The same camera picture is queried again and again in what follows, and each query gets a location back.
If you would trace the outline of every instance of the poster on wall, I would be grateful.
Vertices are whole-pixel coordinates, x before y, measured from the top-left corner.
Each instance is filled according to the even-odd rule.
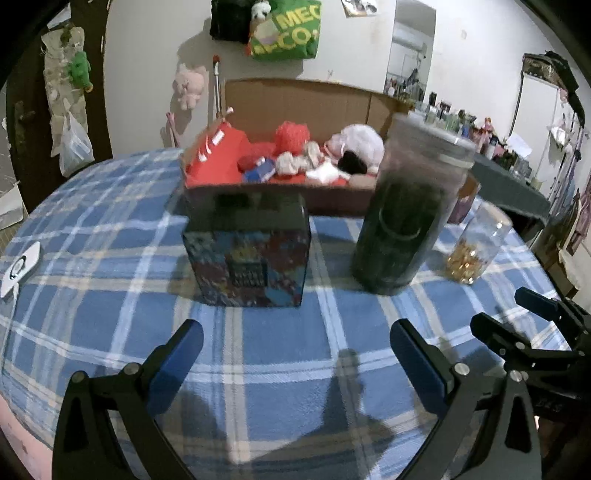
[[[373,17],[378,15],[376,0],[341,0],[347,17]]]

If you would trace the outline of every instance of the dark green jar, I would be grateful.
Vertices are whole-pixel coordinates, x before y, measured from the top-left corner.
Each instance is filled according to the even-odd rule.
[[[472,168],[475,145],[397,115],[353,255],[363,287],[395,295],[416,275]]]

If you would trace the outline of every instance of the white plush toy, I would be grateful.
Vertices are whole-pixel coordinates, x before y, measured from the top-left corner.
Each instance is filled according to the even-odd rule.
[[[354,152],[367,165],[368,173],[374,175],[384,158],[384,142],[369,125],[349,125],[341,133],[334,134],[325,147],[334,163],[338,163],[347,150]]]
[[[267,0],[256,2],[251,8],[252,20],[265,20],[271,13],[271,4]]]

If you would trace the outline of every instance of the green shopping bag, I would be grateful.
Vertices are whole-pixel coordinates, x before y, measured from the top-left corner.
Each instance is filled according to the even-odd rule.
[[[271,6],[267,19],[252,32],[250,55],[265,61],[316,58],[321,2],[282,0]]]

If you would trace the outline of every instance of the hanging bag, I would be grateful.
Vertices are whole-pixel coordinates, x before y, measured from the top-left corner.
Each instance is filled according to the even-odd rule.
[[[212,0],[212,38],[246,45],[252,4],[252,0]]]
[[[251,32],[250,55],[265,61],[316,58],[321,2],[282,0],[270,3],[271,13]]]
[[[68,178],[95,160],[88,134],[68,111],[61,132],[60,171]]]

